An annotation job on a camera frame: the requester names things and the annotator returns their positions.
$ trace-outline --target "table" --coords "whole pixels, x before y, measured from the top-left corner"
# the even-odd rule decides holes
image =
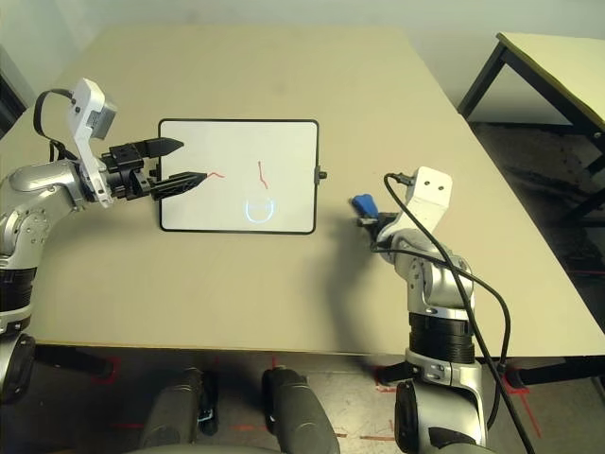
[[[526,33],[498,33],[498,44],[458,111],[468,118],[504,64],[550,102],[599,150],[591,175],[605,168],[605,41]],[[563,222],[603,227],[603,219],[582,219],[605,202],[605,189],[571,210]]]
[[[39,343],[402,354],[406,284],[369,253],[347,200],[368,192],[394,210],[382,175],[431,166],[454,179],[436,235],[507,299],[510,355],[605,353],[555,256],[401,29],[117,27],[54,85],[81,77],[118,106],[96,153],[155,136],[164,117],[315,118],[329,177],[310,236],[167,233],[146,199],[65,219],[32,296]],[[66,107],[49,98],[44,124],[74,149]],[[3,174],[47,159],[31,118],[0,141]],[[476,314],[497,352],[502,316],[481,289]]]

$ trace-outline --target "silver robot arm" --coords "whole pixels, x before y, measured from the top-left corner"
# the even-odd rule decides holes
[[[452,179],[420,167],[406,183],[406,207],[432,232],[449,206]],[[379,214],[367,195],[352,202],[360,224],[381,248],[442,259],[405,213]],[[448,253],[455,264],[469,269],[462,257]],[[411,327],[406,361],[396,366],[392,379],[383,380],[404,379],[396,394],[397,445],[404,452],[421,454],[491,452],[485,447],[481,367],[475,361],[472,329],[452,273],[418,256],[382,255],[407,282]],[[473,283],[462,282],[474,306]]]
[[[43,97],[36,103],[34,127],[43,135],[40,112]],[[25,166],[0,183],[0,402],[8,403],[26,390],[35,341],[24,333],[32,313],[30,296],[43,246],[53,227],[87,204],[110,207],[114,199],[137,199],[151,195],[155,200],[171,197],[200,184],[204,173],[184,172],[157,182],[143,175],[145,158],[164,156],[182,142],[156,138],[111,147],[101,158],[90,149],[92,138],[104,138],[114,114],[98,86],[82,79],[73,92],[54,91],[70,97],[67,122],[80,158],[37,166]]]

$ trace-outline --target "red drawing line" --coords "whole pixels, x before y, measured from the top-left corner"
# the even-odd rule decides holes
[[[252,424],[239,424],[236,426],[231,426],[232,430],[237,430],[240,432],[249,432],[251,430],[256,430],[256,427],[253,426]]]
[[[533,425],[533,429],[536,431],[536,435],[538,435],[538,438],[542,438],[542,430],[540,429],[540,425],[538,424],[538,419],[531,411],[531,408],[529,407],[529,403],[527,402],[526,394],[529,394],[529,389],[528,388],[512,388],[512,386],[509,383],[509,380],[507,379],[507,376],[504,375],[503,378],[504,378],[504,380],[502,380],[502,381],[504,383],[505,389],[507,390],[507,393],[519,395],[519,398],[521,399],[521,403],[523,404],[523,407],[526,409],[527,416],[529,416],[529,420],[531,421],[531,424]]]
[[[529,407],[529,403],[527,402],[525,395],[520,394],[519,397],[521,397],[521,403],[523,404],[523,406],[526,409],[527,415],[529,416],[529,419],[531,420],[531,424],[533,425],[533,428],[536,431],[536,435],[538,435],[538,438],[542,438],[542,431],[540,430],[540,425],[538,425],[538,420],[536,419],[533,412],[531,411],[531,408]]]
[[[265,189],[268,189],[268,184],[265,181],[265,179],[263,178],[263,168],[261,166],[261,162],[258,162],[258,176],[261,179],[261,183],[265,185]]]
[[[361,435],[359,440],[372,440],[374,442],[394,442],[395,437],[374,437],[371,435]]]

